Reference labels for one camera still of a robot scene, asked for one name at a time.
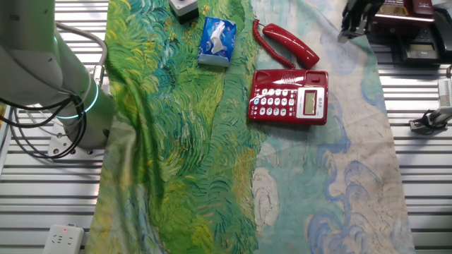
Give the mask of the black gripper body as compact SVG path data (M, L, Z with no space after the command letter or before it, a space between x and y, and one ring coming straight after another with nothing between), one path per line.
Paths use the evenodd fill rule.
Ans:
M373 16L384 4L385 0L349 0L347 10L352 16Z

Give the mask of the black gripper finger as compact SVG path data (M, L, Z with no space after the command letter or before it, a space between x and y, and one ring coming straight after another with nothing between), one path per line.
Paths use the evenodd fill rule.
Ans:
M370 14L369 9L366 9L366 8L358 11L357 16L358 16L359 20L358 20L358 24L357 24L357 27L355 30L355 33L357 35L366 35L368 33L368 31L369 31L369 20L368 20L369 14Z
M341 32L338 35L339 43L346 43L348 40L356 38L356 27L354 24L355 11L349 10L343 13Z

